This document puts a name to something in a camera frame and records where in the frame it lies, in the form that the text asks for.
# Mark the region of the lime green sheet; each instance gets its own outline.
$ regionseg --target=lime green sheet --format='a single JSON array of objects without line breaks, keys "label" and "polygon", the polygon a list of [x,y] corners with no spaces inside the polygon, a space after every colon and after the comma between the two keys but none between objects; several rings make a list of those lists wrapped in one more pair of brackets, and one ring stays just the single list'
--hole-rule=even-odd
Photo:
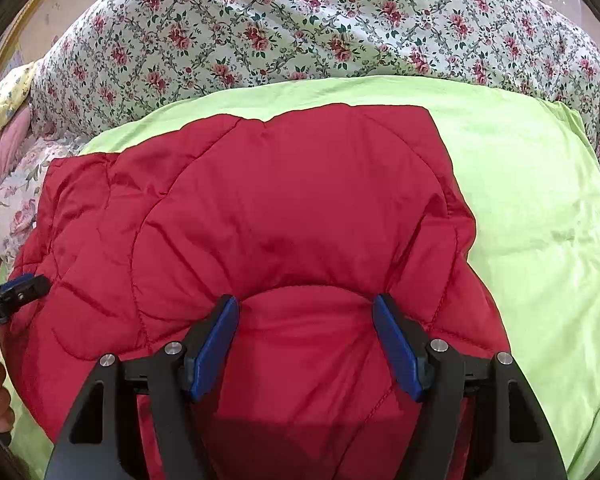
[{"label": "lime green sheet", "polygon": [[299,81],[167,105],[83,153],[120,152],[219,113],[268,120],[333,102],[429,109],[477,219],[470,263],[498,304],[570,479],[586,478],[600,460],[600,170],[576,112],[432,78]]}]

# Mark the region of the clamp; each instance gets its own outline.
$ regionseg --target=clamp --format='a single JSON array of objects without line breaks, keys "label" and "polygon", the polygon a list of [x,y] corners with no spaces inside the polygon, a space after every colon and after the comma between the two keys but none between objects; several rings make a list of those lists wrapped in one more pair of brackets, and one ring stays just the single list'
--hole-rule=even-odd
[{"label": "clamp", "polygon": [[475,401],[464,480],[566,480],[554,434],[513,357],[462,355],[430,340],[389,294],[372,316],[397,384],[422,408],[396,480],[445,480],[456,444],[462,400]]},{"label": "clamp", "polygon": [[[67,416],[45,480],[148,480],[136,396],[149,395],[167,480],[217,478],[187,410],[214,386],[238,327],[238,301],[225,295],[185,338],[121,362],[103,355]],[[388,294],[372,320],[397,384],[422,403],[395,480],[445,480],[462,402],[475,399],[464,480],[566,480],[554,436],[513,357],[480,359],[430,340]]]}]

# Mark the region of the red puffer jacket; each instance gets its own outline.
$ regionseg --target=red puffer jacket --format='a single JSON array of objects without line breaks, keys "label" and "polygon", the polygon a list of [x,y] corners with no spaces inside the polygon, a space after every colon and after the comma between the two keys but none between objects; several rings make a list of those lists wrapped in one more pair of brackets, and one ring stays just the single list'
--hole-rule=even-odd
[{"label": "red puffer jacket", "polygon": [[53,287],[2,330],[2,348],[54,439],[102,354],[151,354],[233,294],[226,366],[193,408],[219,477],[390,480],[418,406],[397,390],[371,300],[390,292],[465,354],[508,350],[466,261],[474,237],[422,108],[219,115],[122,154],[52,163],[14,276],[43,273]]}]

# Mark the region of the metal screw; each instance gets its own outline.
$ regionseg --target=metal screw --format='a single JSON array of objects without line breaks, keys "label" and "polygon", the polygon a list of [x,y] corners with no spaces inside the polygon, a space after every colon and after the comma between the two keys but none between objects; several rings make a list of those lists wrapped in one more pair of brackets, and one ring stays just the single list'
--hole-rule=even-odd
[{"label": "metal screw", "polygon": [[104,354],[100,358],[100,366],[104,366],[105,368],[107,366],[111,366],[115,362],[116,362],[116,356],[113,354]]},{"label": "metal screw", "polygon": [[506,352],[500,352],[497,357],[498,361],[504,365],[510,365],[513,362],[513,357],[511,357],[511,354],[507,354]]},{"label": "metal screw", "polygon": [[446,352],[449,350],[449,344],[443,339],[434,339],[431,342],[431,349],[436,352]]},{"label": "metal screw", "polygon": [[167,343],[164,347],[164,352],[168,355],[176,355],[182,352],[182,344],[178,341],[173,341],[171,343]]}]

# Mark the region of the floral fabric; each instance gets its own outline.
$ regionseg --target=floral fabric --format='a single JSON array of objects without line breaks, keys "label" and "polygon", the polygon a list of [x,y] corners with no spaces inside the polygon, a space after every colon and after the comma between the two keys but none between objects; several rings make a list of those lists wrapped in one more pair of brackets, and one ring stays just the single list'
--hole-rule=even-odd
[{"label": "floral fabric", "polygon": [[78,155],[87,139],[27,137],[26,154],[0,184],[0,260],[11,273],[20,247],[35,227],[38,199],[46,170],[54,158]]},{"label": "floral fabric", "polygon": [[37,61],[14,68],[0,81],[0,131],[29,95]]},{"label": "floral fabric", "polygon": [[600,160],[600,51],[538,0],[99,0],[43,59],[33,129],[94,137],[224,88],[365,75],[563,101]]}]

